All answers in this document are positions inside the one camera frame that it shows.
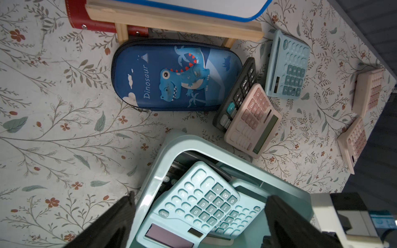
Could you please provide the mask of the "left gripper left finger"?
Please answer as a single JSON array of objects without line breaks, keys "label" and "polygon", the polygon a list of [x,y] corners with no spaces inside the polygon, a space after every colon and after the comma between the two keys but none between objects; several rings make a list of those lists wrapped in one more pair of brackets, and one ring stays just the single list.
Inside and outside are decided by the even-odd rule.
[{"label": "left gripper left finger", "polygon": [[125,248],[135,217],[135,194],[122,197],[67,248]]}]

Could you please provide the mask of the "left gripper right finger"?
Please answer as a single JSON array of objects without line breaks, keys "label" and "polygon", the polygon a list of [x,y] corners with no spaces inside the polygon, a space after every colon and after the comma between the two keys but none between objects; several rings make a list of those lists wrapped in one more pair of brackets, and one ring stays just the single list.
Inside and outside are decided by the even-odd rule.
[{"label": "left gripper right finger", "polygon": [[265,214],[270,235],[264,237],[266,248],[340,248],[340,242],[320,232],[290,207],[273,195],[267,200]]}]

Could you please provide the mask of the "mint green storage box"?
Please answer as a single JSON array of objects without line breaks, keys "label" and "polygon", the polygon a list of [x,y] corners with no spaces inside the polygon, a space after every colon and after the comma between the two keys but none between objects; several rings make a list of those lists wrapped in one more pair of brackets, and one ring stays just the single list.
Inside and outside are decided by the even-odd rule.
[{"label": "mint green storage box", "polygon": [[[172,162],[185,151],[198,151],[214,160],[215,164],[232,176],[232,180],[242,179],[264,189],[270,196],[281,197],[307,221],[313,217],[310,194],[283,181],[282,179],[256,167],[252,163],[198,137],[180,131],[169,133],[160,148],[154,164],[143,184],[127,246],[145,248],[137,242],[136,235],[152,208],[154,198],[160,189]],[[200,242],[197,248],[259,248],[265,236],[270,235],[265,209],[236,239],[227,240],[209,237]]]}]

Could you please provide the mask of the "teal calculator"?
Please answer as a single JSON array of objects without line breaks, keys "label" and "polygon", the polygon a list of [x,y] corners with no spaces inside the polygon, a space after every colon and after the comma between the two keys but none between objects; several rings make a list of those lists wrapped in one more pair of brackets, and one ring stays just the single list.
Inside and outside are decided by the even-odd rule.
[{"label": "teal calculator", "polygon": [[208,234],[209,237],[236,239],[264,210],[267,198],[270,196],[264,189],[242,179],[233,180],[230,184],[239,193],[240,200],[212,229]]},{"label": "teal calculator", "polygon": [[267,69],[266,95],[280,99],[300,98],[309,55],[306,43],[276,30]]}]

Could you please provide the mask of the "teal calculator hidden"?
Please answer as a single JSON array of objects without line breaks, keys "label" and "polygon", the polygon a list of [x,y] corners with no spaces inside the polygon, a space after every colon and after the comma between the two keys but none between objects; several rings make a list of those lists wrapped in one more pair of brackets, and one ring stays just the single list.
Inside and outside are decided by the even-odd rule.
[{"label": "teal calculator hidden", "polygon": [[154,202],[136,240],[146,248],[197,248],[239,200],[225,179],[196,162]]}]

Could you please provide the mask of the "black calculator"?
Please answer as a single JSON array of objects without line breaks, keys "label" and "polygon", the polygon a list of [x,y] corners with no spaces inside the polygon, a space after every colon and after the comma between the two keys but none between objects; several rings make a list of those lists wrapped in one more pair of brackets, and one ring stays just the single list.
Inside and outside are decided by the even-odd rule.
[{"label": "black calculator", "polygon": [[249,57],[239,74],[233,88],[218,109],[213,125],[226,133],[235,115],[243,104],[248,92],[256,83],[257,73],[254,57]]},{"label": "black calculator", "polygon": [[164,192],[168,191],[172,186],[174,186],[179,179],[181,179],[184,174],[191,168],[191,166],[202,161],[206,163],[211,169],[218,173],[227,182],[232,180],[232,176],[225,170],[221,169],[219,165],[216,165],[216,160],[199,153],[198,151],[185,151],[177,156],[177,158],[172,162],[170,169],[168,170],[163,182],[156,194],[154,201],[159,198]]}]

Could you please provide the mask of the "black calculator back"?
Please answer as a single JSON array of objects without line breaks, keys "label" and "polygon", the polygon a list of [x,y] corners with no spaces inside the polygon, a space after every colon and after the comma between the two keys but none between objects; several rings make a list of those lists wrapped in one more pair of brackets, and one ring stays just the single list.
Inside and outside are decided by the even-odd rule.
[{"label": "black calculator back", "polygon": [[168,191],[172,186],[174,186],[179,179],[181,179],[184,174],[191,168],[191,166],[202,161],[206,163],[211,169],[218,173],[227,182],[232,180],[232,176],[225,170],[221,169],[219,165],[216,165],[216,160],[199,153],[198,151],[185,151],[177,156],[177,158],[172,162],[170,169],[168,170],[163,182],[156,194],[154,201],[159,198],[164,192]]}]

